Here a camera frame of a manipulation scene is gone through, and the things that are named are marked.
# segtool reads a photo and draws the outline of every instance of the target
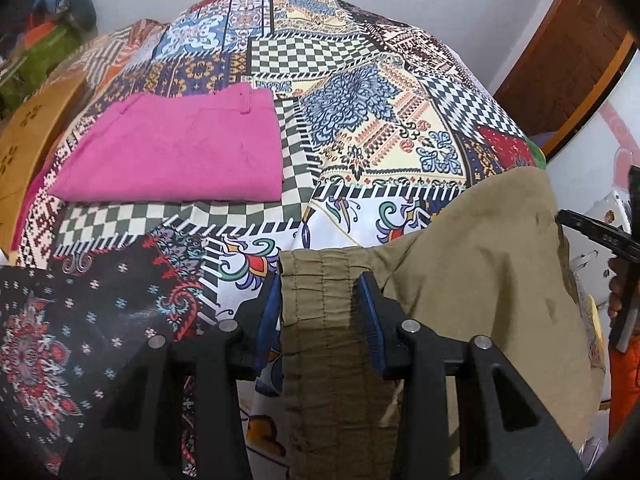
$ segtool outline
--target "orange cloth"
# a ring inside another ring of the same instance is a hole
[[[609,349],[611,408],[609,441],[622,426],[640,396],[640,335],[629,341],[626,353]]]

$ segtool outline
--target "door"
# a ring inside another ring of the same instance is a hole
[[[556,132],[600,81],[625,35],[606,0],[555,0],[495,99],[529,137]]]

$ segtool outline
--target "metal rivet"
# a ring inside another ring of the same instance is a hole
[[[233,332],[238,328],[238,322],[235,319],[223,319],[218,323],[218,328],[222,332]]]
[[[400,326],[402,330],[405,332],[415,333],[420,330],[420,323],[418,323],[415,319],[405,319]]]
[[[481,348],[482,350],[487,350],[488,348],[491,348],[491,345],[493,344],[491,339],[488,338],[485,335],[477,335],[474,338],[474,344],[478,347]]]
[[[158,334],[149,339],[149,346],[151,346],[151,348],[153,349],[162,348],[162,346],[164,346],[164,343],[166,343],[166,339],[163,335]]]

